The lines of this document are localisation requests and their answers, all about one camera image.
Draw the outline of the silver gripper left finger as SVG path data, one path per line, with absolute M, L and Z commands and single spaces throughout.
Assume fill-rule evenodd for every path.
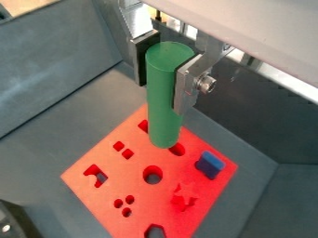
M 148 48 L 160 42 L 160 34 L 152 28 L 150 12 L 140 0 L 118 0 L 118 4 L 132 58 L 134 80 L 139 86 L 144 86 L 146 53 Z

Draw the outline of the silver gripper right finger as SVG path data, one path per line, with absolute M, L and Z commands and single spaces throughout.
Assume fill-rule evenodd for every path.
M 199 93 L 209 94 L 214 90 L 217 79 L 210 70 L 235 49 L 202 31 L 196 34 L 195 47 L 200 53 L 182 64 L 175 73 L 172 109 L 179 115 L 195 105 Z

